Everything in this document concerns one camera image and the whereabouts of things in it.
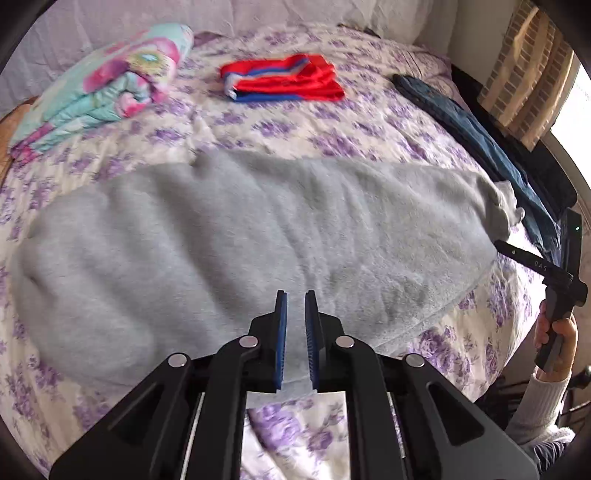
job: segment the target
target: silver screw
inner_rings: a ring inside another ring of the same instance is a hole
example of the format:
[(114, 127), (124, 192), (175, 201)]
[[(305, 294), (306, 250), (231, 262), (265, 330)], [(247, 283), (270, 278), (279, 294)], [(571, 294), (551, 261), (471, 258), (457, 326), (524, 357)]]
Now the silver screw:
[(421, 368), (425, 364), (425, 359), (418, 353), (411, 353), (410, 355), (407, 355), (405, 360), (406, 363), (414, 368)]
[(341, 335), (336, 339), (336, 344), (341, 348), (351, 348), (355, 344), (355, 340), (353, 340), (350, 336)]
[(245, 335), (240, 339), (239, 343), (244, 348), (254, 348), (258, 345), (258, 338), (252, 335)]
[(183, 367), (186, 363), (187, 355), (183, 355), (182, 353), (175, 353), (168, 357), (168, 364), (173, 368)]

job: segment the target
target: bed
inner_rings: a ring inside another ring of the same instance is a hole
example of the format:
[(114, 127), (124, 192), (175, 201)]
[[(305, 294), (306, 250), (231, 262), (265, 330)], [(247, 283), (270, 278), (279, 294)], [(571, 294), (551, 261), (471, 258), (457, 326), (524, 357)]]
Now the bed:
[[(335, 65), (345, 100), (239, 105), (224, 96), (221, 65), (299, 51), (321, 53)], [(394, 89), (388, 80), (394, 73), (420, 78), (462, 103), (449, 62), (422, 47), (320, 24), (218, 37), (192, 49), (169, 100), (12, 166), (0, 190), (0, 415), (43, 474), (119, 397), (77, 385), (47, 365), (15, 313), (9, 262), (37, 213), (84, 184), (141, 165), (190, 162), (204, 148), (481, 171), (443, 128)], [(509, 241), (536, 252), (521, 225)], [(499, 256), (480, 285), (400, 353), (420, 353), (476, 400), (534, 323), (544, 298), (541, 280)], [(249, 410), (244, 435), (241, 478), (348, 478), (344, 395), (316, 394)]]

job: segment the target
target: knit sleeve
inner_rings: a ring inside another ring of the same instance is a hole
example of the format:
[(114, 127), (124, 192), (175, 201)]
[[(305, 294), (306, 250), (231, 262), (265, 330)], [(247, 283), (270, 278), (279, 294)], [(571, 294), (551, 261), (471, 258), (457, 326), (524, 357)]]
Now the knit sleeve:
[(570, 375), (562, 382), (550, 383), (538, 380), (536, 371), (537, 367), (505, 433), (521, 446), (546, 440), (572, 440), (572, 430), (558, 429), (555, 425)]

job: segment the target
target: hand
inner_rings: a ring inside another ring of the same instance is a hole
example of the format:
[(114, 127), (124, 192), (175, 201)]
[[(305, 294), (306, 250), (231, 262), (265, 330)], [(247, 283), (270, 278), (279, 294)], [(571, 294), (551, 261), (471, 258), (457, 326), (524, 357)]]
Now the hand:
[[(550, 330), (550, 321), (546, 318), (546, 301), (540, 303), (540, 314), (535, 321), (535, 335), (534, 344), (537, 349), (540, 349), (542, 344), (548, 343), (548, 331)], [(553, 370), (549, 373), (538, 369), (536, 378), (542, 382), (561, 382), (565, 380), (573, 367), (574, 354), (577, 351), (577, 324), (574, 321), (574, 316), (571, 314), (569, 318), (556, 320), (552, 324), (552, 330), (564, 337), (562, 350), (560, 355), (554, 362)]]

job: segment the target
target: curtain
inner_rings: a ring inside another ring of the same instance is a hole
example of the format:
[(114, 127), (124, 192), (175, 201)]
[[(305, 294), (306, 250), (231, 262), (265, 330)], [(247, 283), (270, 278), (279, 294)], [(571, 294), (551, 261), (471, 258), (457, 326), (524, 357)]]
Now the curtain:
[(533, 150), (566, 99), (562, 93), (572, 67), (573, 49), (562, 33), (533, 2), (522, 0), (478, 101)]

